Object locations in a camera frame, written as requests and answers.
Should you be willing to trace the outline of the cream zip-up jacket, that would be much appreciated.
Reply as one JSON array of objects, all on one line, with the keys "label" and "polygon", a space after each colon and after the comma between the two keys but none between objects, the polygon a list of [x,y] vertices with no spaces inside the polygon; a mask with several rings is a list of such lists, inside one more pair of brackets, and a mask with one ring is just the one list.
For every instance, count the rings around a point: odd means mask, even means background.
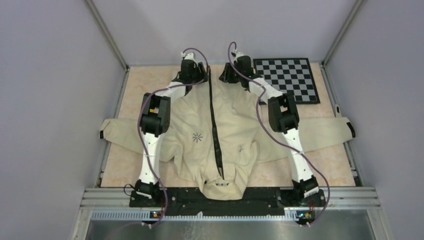
[{"label": "cream zip-up jacket", "polygon": [[[177,178],[195,183],[212,200],[239,200],[257,164],[289,156],[261,126],[257,96],[239,84],[211,81],[195,85],[171,104],[170,126],[162,140],[160,163],[172,161]],[[100,127],[108,142],[143,156],[135,119],[109,118]],[[169,187],[172,179],[160,176]]]}]

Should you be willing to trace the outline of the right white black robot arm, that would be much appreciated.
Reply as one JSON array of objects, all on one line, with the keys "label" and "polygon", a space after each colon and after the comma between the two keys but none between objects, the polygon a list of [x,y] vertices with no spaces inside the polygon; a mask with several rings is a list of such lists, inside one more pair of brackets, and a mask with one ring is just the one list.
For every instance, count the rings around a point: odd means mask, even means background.
[{"label": "right white black robot arm", "polygon": [[258,104],[267,105],[271,131],[282,136],[283,141],[276,139],[270,130],[265,129],[265,132],[273,141],[289,150],[293,200],[299,206],[307,206],[320,189],[301,144],[300,117],[294,96],[271,86],[255,72],[252,59],[240,51],[229,53],[220,80],[230,84],[240,83],[245,90],[258,97]]}]

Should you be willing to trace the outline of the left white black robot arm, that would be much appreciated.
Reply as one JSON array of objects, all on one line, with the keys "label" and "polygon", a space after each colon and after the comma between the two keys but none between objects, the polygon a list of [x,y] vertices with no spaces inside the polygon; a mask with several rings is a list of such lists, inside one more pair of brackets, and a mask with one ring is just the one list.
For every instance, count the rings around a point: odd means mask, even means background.
[{"label": "left white black robot arm", "polygon": [[142,167],[134,193],[149,207],[163,197],[159,174],[161,145],[171,123],[171,105],[186,96],[193,86],[210,80],[208,64],[183,60],[176,77],[164,88],[146,93],[137,120],[137,133],[143,148]]}]

